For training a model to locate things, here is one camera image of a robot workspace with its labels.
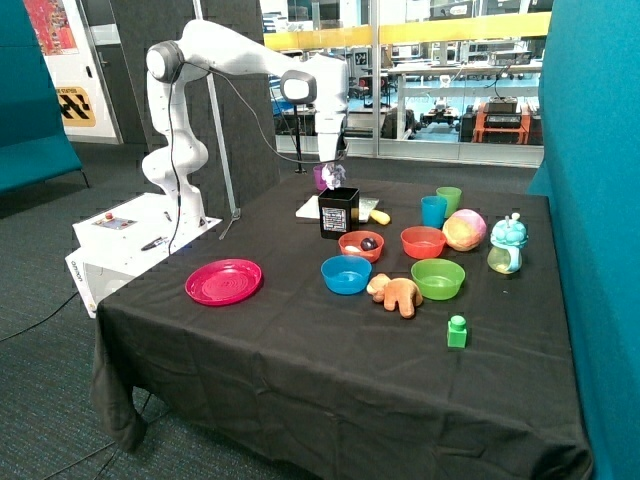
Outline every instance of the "pink plate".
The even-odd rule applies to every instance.
[[[249,260],[230,258],[193,272],[185,283],[185,290],[203,305],[231,305],[251,296],[261,280],[262,270],[258,265]]]

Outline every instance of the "blue cup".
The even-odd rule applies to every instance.
[[[442,228],[444,214],[447,211],[447,199],[436,195],[422,199],[422,225]]]

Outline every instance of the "yellow warning sign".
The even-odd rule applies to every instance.
[[[93,115],[89,95],[81,87],[56,88],[62,123],[65,127],[94,127],[96,117]]]

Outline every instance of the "small yellow object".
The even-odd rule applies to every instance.
[[[371,210],[370,216],[380,225],[386,225],[391,221],[391,217],[380,210]]]

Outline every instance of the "orange plush toy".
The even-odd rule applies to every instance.
[[[367,285],[367,293],[373,297],[374,302],[384,302],[384,309],[389,312],[396,309],[397,303],[403,318],[413,317],[415,307],[422,305],[422,294],[418,286],[408,278],[391,280],[384,273],[380,273]]]

